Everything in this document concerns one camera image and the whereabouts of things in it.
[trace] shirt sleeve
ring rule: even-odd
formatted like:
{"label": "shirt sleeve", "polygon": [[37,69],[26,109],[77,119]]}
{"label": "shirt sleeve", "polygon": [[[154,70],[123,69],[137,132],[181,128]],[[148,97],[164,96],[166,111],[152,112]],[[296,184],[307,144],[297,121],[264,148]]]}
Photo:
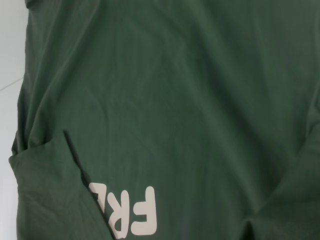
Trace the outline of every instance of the shirt sleeve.
{"label": "shirt sleeve", "polygon": [[9,159],[18,183],[18,240],[111,240],[62,133]]}

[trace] green t-shirt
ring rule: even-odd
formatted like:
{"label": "green t-shirt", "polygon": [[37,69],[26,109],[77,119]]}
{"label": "green t-shirt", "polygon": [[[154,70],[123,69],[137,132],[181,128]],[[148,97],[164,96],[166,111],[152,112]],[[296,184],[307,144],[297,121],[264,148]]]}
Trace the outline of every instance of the green t-shirt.
{"label": "green t-shirt", "polygon": [[18,240],[320,239],[320,2],[26,0]]}

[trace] green fabric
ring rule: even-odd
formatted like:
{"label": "green fabric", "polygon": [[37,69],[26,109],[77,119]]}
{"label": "green fabric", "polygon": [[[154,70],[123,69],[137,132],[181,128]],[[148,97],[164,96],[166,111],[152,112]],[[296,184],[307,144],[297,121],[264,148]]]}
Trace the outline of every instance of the green fabric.
{"label": "green fabric", "polygon": [[25,3],[18,240],[320,239],[319,1]]}

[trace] t-shirt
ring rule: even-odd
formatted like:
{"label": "t-shirt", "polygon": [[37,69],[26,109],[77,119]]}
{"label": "t-shirt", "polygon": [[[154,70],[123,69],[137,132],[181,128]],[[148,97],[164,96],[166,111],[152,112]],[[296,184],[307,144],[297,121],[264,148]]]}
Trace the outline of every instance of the t-shirt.
{"label": "t-shirt", "polygon": [[18,240],[320,239],[320,2],[26,0]]}

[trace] white background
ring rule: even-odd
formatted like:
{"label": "white background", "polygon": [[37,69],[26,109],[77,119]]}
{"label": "white background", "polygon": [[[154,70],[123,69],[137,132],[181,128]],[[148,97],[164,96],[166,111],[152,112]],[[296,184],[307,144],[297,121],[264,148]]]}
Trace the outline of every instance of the white background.
{"label": "white background", "polygon": [[0,240],[17,239],[17,182],[8,158],[17,131],[27,21],[24,0],[0,0]]}

